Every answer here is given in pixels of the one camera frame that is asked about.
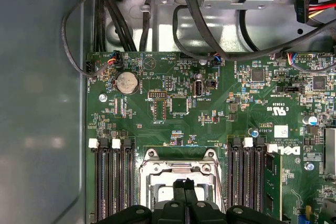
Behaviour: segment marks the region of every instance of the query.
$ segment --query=red wire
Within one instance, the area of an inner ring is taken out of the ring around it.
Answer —
[[[318,6],[311,6],[308,10],[323,10],[328,8],[336,7],[336,3],[328,4],[328,5],[318,5]]]

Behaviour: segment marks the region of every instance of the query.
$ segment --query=black dimm slot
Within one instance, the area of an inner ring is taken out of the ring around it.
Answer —
[[[125,169],[125,153],[124,150],[120,151],[120,156],[119,156],[119,190],[120,190],[120,195],[119,195],[119,211],[122,211],[124,209],[124,169]]]
[[[265,152],[258,147],[255,151],[254,172],[254,210],[262,212],[264,195],[264,162]]]
[[[108,198],[108,191],[107,191],[107,153],[103,152],[101,154],[101,218],[105,219],[107,215],[107,198]]]
[[[127,173],[126,173],[126,190],[125,190],[125,197],[126,200],[126,207],[132,206],[134,203],[134,150],[127,149],[126,150],[126,160],[127,160]]]
[[[227,200],[227,206],[226,209],[233,206],[233,151],[231,145],[228,145],[227,148],[227,179],[226,179],[226,200]]]
[[[245,177],[244,177],[244,150],[239,148],[239,184],[238,184],[238,204],[242,205],[244,202],[244,186],[245,186]]]
[[[120,195],[120,151],[113,151],[113,211],[114,213],[121,211],[119,206],[119,195]]]
[[[133,206],[134,205],[134,179],[135,179],[135,172],[134,172],[134,166],[135,166],[135,159],[134,159],[134,146],[132,145],[132,149],[131,149],[131,158],[130,158],[130,205],[129,206]]]
[[[94,155],[94,171],[95,171],[95,181],[94,181],[94,186],[95,186],[95,191],[94,191],[94,203],[95,203],[95,213],[94,213],[94,218],[95,222],[100,220],[99,216],[99,152],[96,152]]]
[[[260,151],[260,212],[264,212],[264,180],[265,180],[265,161],[266,161],[266,151],[263,147]]]
[[[233,150],[233,205],[241,205],[243,190],[242,190],[242,148],[234,148]]]
[[[113,167],[114,167],[114,158],[113,151],[108,153],[108,164],[109,164],[109,175],[108,175],[108,206],[109,206],[109,215],[115,214],[115,204],[114,204],[114,175],[113,175]]]
[[[251,206],[251,194],[252,194],[252,187],[251,187],[251,175],[253,167],[252,165],[252,158],[253,158],[253,151],[251,148],[244,149],[244,165],[243,165],[243,174],[244,174],[244,188],[243,188],[243,205],[245,207]]]

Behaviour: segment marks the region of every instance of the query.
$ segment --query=black cable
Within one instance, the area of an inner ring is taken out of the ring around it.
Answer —
[[[212,58],[210,58],[208,56],[196,55],[196,54],[188,51],[181,44],[180,40],[177,37],[177,28],[179,26],[178,25],[179,21],[178,21],[178,16],[177,15],[178,15],[179,10],[181,10],[181,9],[188,9],[188,7],[186,5],[179,5],[177,8],[175,8],[174,13],[173,13],[173,38],[174,38],[174,42],[175,42],[176,46],[178,47],[178,49],[182,53],[184,53],[184,54],[186,54],[186,55],[188,55],[188,56],[190,56],[192,58],[199,59],[199,60],[210,60],[210,59],[212,59]]]
[[[212,33],[210,32],[207,24],[204,21],[204,18],[202,16],[202,13],[200,11],[200,8],[198,7],[197,0],[186,0],[188,9],[195,21],[196,27],[198,31],[201,33],[204,40],[208,43],[209,46],[211,46],[221,58],[225,60],[235,60],[235,61],[241,61],[241,60],[253,60],[257,59],[269,54],[274,54],[276,52],[285,51],[289,48],[292,48],[296,46],[297,44],[300,44],[307,39],[310,39],[311,37],[321,33],[322,31],[325,31],[329,28],[332,28],[334,25],[336,25],[336,19],[326,23],[325,25],[299,37],[296,39],[293,39],[289,42],[283,43],[278,46],[274,46],[265,50],[261,50],[258,52],[247,52],[247,53],[240,53],[240,54],[228,54],[226,53],[220,45],[217,43],[215,38],[213,37]]]
[[[145,0],[145,5],[151,5],[152,0]],[[142,34],[140,39],[139,51],[146,51],[148,32],[150,26],[150,14],[148,12],[144,12],[142,15]]]
[[[99,51],[99,0],[94,0],[94,19],[93,19],[93,51]]]
[[[115,30],[119,36],[121,45],[125,51],[136,51],[136,47],[131,36],[127,23],[122,16],[116,0],[104,0],[105,6],[112,18]]]
[[[246,10],[239,11],[239,27],[241,35],[243,36],[244,41],[246,44],[251,48],[253,52],[259,51],[259,48],[253,43],[251,40],[247,28],[246,28]]]
[[[98,37],[99,37],[99,48],[100,52],[106,52],[106,40],[105,40],[105,7],[104,7],[104,0],[99,0],[99,30],[98,30]]]
[[[104,69],[107,68],[108,66],[108,63],[106,63],[105,65],[103,65],[97,72],[94,72],[94,73],[86,73],[85,71],[83,71],[78,65],[77,63],[75,62],[75,60],[73,59],[73,56],[70,52],[70,48],[69,48],[69,45],[68,45],[68,40],[67,40],[67,32],[66,32],[66,26],[67,26],[67,20],[69,18],[69,16],[72,14],[72,12],[74,10],[76,10],[82,3],[84,3],[86,0],[79,0],[79,2],[74,5],[67,13],[65,13],[63,19],[62,19],[62,24],[61,24],[61,39],[62,39],[62,43],[63,43],[63,46],[64,46],[64,50],[65,50],[65,53],[71,63],[71,65],[79,72],[81,73],[82,75],[84,76],[87,76],[87,77],[95,77],[99,74],[101,74]]]
[[[301,72],[304,72],[304,73],[322,73],[322,72],[326,72],[328,70],[332,70],[334,68],[336,68],[336,62],[326,68],[321,68],[321,69],[318,69],[318,70],[311,70],[311,69],[304,69],[304,68],[301,68],[295,64],[292,64],[291,65],[293,68],[301,71]]]

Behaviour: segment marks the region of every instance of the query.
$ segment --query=white label sticker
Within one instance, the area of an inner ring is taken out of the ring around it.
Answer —
[[[274,137],[288,138],[288,125],[274,125]]]

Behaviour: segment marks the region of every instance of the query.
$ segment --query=capacitor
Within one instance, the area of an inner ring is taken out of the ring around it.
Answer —
[[[251,136],[251,137],[258,137],[259,136],[259,131],[256,128],[249,128],[247,133]]]
[[[131,72],[121,73],[117,76],[116,86],[123,94],[134,94],[139,89],[139,78]]]
[[[317,118],[313,115],[306,115],[303,119],[302,122],[305,125],[317,125]]]

